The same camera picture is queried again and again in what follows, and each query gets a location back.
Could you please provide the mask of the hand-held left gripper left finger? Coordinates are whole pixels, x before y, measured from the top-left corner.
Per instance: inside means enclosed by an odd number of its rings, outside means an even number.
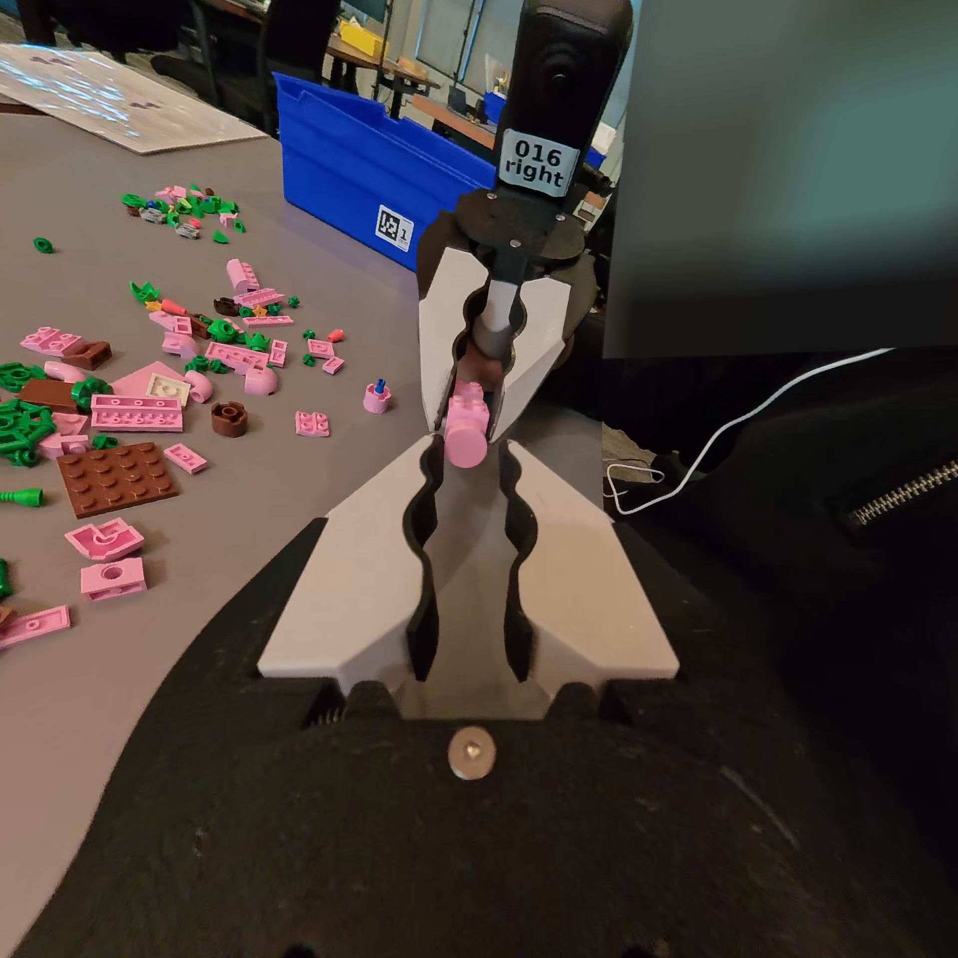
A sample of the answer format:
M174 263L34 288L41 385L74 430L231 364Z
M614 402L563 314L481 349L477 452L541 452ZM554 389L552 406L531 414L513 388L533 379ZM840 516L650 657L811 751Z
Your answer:
M424 683L439 617L425 543L438 520L440 438L425 436L328 512L257 663L266 678Z

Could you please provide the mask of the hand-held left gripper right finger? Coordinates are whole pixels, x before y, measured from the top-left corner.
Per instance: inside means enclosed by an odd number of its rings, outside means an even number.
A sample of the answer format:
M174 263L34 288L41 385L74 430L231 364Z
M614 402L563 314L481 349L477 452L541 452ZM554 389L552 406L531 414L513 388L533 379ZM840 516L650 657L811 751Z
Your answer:
M673 650L612 520L519 443L499 449L509 569L504 643L519 682L673 679Z

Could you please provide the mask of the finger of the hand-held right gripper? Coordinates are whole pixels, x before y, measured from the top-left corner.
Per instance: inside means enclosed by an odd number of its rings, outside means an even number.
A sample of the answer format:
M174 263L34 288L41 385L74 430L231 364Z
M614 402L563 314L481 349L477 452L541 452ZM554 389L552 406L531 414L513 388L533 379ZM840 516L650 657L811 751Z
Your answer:
M419 306L418 342L426 426L440 430L447 414L458 365L458 347L467 335L468 299L485 287L487 270L473 253L447 247Z
M525 281L518 289L524 325L513 336L509 362L490 414L488 440L500 441L523 413L564 348L567 285L553 278Z

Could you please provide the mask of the blue plastic bin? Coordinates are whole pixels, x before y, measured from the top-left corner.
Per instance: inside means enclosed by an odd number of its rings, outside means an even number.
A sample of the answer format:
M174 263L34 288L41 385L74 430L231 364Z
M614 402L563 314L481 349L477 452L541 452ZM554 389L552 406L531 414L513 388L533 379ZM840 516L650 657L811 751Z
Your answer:
M439 213L493 186L493 164L382 103L273 78L286 201L410 270Z

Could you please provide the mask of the person's black jacket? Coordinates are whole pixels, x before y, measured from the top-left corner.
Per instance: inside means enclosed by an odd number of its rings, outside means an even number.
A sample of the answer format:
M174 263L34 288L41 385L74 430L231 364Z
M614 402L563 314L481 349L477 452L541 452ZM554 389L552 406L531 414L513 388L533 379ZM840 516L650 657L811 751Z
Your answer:
M680 740L808 864L808 956L956 956L956 347L599 360L630 532L724 618Z

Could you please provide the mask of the yellow plastic bin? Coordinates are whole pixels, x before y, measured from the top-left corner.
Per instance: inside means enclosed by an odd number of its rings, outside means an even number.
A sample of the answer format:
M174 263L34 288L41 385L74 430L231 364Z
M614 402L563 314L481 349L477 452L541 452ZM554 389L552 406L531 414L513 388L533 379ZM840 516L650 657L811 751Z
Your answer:
M379 60L389 54L389 43L383 37L361 26L355 20L341 20L338 27L340 39L369 58Z

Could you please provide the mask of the pile of pink toy bricks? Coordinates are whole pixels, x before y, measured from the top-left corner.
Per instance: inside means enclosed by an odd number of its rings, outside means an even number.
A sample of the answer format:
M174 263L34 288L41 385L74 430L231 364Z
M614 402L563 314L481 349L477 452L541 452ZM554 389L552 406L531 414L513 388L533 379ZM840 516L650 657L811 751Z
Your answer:
M229 315L160 303L167 356L114 382L79 360L107 342L42 327L46 365L10 364L2 402L2 655L80 627L109 646L191 636L286 533L346 490L344 433L330 438L323 330L287 298L241 295Z

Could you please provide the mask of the white printed sheet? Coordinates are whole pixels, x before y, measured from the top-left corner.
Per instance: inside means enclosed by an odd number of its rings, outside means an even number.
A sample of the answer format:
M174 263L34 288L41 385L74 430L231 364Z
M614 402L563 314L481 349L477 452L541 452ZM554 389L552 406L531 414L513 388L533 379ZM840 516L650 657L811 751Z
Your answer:
M2 96L139 155L265 133L98 53L1 45Z

